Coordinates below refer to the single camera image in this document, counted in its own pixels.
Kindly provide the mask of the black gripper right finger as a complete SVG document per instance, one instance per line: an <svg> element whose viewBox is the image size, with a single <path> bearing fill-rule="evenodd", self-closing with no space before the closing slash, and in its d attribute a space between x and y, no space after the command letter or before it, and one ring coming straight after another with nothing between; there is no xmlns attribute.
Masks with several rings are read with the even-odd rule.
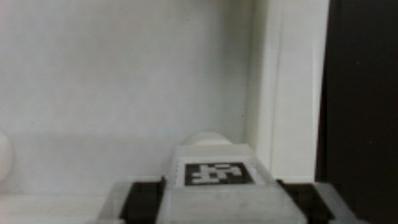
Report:
<svg viewBox="0 0 398 224"><path fill-rule="evenodd" d="M308 218L308 224L356 224L356 214L328 183L280 182Z"/></svg>

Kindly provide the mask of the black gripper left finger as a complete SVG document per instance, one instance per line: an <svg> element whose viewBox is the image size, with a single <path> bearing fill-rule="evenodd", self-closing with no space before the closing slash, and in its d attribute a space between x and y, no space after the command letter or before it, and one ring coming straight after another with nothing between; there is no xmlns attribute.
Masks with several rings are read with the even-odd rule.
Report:
<svg viewBox="0 0 398 224"><path fill-rule="evenodd" d="M97 224L157 224L166 182L120 182L111 190Z"/></svg>

